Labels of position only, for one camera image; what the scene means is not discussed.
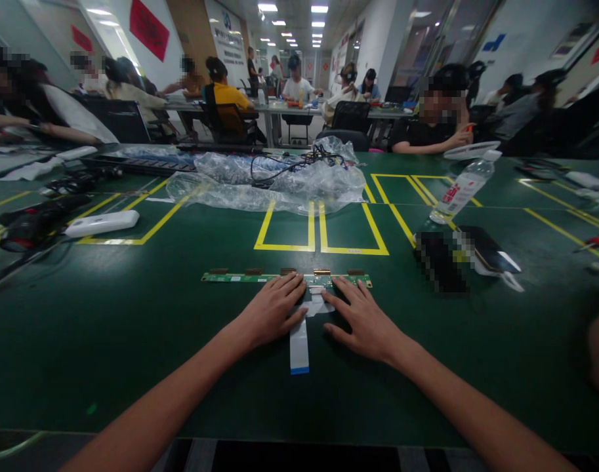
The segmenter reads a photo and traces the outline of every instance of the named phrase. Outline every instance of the ceiling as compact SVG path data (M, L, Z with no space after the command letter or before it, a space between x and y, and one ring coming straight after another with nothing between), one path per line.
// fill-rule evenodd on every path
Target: ceiling
M260 38L270 39L279 49L288 49L286 37L281 33L292 33L292 38L303 53L312 50L312 34L323 34L321 50L332 50L351 25L358 19L369 0L218 0L237 16L247 21L254 47L266 47ZM259 3L275 4L277 12L264 12L264 21L258 11ZM312 13L312 5L328 6L327 13ZM286 26L274 26L271 22L284 20ZM325 22L324 28L313 28L313 21Z

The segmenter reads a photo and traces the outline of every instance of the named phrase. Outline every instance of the smartphone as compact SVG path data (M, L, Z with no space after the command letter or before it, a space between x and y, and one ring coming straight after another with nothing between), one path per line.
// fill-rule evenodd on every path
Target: smartphone
M467 233L470 241L474 243L474 251L487 270L493 272L521 273L522 269L502 250L502 248L479 226L459 226L463 233Z
M418 233L415 236L415 255L426 276L433 282L435 291L465 293L469 287L461 275L444 233Z

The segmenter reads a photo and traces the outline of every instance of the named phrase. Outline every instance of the white power bank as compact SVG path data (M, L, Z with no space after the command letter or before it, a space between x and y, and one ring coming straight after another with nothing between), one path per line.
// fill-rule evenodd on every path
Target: white power bank
M127 229L135 226L139 218L140 214L135 210L88 216L72 223L65 230L65 234L69 237L84 237L106 233L107 231Z

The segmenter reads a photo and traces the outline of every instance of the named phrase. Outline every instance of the poster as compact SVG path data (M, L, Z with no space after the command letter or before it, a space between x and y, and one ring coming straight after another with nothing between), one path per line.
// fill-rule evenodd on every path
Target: poster
M131 3L130 31L140 42L163 62L170 32L141 0Z
M82 34L78 28L72 25L72 39L74 43L78 44L81 48L85 49L87 52L91 52L93 50L93 46L91 44L91 40Z

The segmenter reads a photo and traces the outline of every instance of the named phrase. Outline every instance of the black t-shirt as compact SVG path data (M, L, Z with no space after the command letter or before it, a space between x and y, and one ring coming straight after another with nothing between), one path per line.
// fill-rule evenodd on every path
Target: black t-shirt
M249 68L249 77L251 78L251 80L257 80L258 79L258 75L257 74L253 75L251 73L251 70L256 70L255 66L253 65L253 61L251 59L249 59L247 61L247 67Z
M389 147L403 141L409 142L411 146L430 146L446 141L454 133L454 124L437 123L432 127L419 121L400 118L391 130Z

